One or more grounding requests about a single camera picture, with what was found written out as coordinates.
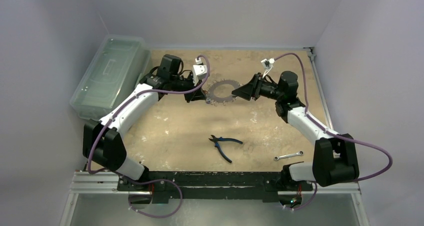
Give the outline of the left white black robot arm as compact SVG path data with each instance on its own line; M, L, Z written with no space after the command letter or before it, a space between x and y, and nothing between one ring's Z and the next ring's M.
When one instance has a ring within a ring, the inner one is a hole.
M205 100L203 85L210 76L208 58L201 54L184 77L180 57L165 54L159 66L144 75L133 92L111 113L100 120L88 120L83 129L83 155L90 174L108 170L129 178L138 191L149 185L149 169L132 159L123 138L133 124L165 95L183 95L186 102Z

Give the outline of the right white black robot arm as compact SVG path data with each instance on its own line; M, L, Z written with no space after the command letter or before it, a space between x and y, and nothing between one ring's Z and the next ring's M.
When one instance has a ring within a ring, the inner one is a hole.
M352 136L327 128L309 113L298 98L298 87L298 76L294 72L284 71L277 83L268 82L257 73L231 93L245 100L257 100L261 96L275 100L277 115L314 146L312 161L283 166L280 182L284 188L292 190L300 181L326 187L356 180L360 171Z

